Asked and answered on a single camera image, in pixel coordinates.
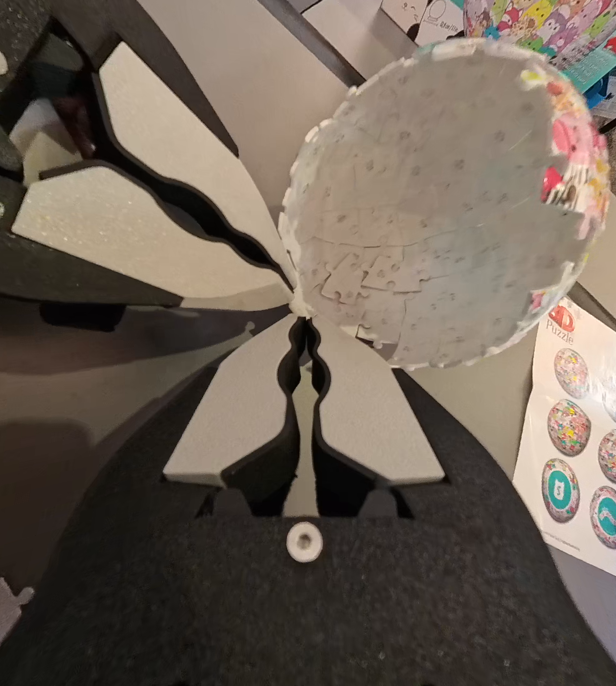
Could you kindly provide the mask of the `colourful puzzle ball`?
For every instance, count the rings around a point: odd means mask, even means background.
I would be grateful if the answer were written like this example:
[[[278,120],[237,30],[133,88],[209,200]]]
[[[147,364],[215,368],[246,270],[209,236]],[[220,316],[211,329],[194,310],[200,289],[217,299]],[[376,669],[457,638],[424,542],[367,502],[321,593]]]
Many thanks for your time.
[[[432,44],[351,89],[289,177],[292,311],[406,370],[520,341],[584,270],[611,196],[584,96],[491,39]]]

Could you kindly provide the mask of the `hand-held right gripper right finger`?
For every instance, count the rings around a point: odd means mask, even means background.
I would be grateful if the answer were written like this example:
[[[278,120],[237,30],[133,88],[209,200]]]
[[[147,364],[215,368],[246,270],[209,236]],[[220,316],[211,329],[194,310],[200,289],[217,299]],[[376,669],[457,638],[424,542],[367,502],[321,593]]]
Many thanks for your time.
[[[357,515],[368,495],[440,483],[444,470],[398,383],[371,347],[309,321],[312,465],[320,515]]]

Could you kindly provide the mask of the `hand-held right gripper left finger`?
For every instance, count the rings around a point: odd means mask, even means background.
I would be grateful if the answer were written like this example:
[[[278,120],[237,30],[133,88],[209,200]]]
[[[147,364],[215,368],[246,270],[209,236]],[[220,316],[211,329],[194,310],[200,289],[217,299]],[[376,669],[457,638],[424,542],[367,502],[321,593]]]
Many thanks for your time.
[[[284,514],[300,461],[293,394],[304,334],[303,318],[283,318],[219,364],[164,466],[167,482],[237,490],[254,515]]]

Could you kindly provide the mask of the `puzzle instruction leaflet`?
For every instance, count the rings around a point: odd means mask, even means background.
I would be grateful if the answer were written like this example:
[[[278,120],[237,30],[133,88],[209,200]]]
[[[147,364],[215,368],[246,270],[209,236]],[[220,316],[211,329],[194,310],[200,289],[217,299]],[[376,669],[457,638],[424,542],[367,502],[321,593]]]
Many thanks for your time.
[[[616,332],[562,298],[532,382],[513,485],[547,544],[616,577]]]

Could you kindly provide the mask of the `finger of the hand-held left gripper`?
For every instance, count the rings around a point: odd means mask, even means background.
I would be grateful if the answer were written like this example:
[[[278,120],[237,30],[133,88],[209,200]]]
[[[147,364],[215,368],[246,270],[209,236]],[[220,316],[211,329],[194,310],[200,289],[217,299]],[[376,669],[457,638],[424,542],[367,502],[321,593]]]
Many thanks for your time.
[[[274,270],[189,233],[150,191],[106,165],[32,183],[12,232],[178,296],[187,309],[255,312],[293,298]]]
[[[156,181],[156,193],[202,228],[212,222],[245,239],[290,287],[295,269],[269,209],[244,164],[121,41],[98,71],[97,93],[115,146]]]

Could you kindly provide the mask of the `teal puzzle box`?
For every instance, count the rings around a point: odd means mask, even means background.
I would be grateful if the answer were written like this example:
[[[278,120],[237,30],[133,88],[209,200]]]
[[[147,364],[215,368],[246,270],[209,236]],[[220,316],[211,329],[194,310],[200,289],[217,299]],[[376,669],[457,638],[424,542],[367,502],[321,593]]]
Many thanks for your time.
[[[616,1],[382,1],[420,47],[462,34],[542,54],[585,92],[616,68]]]

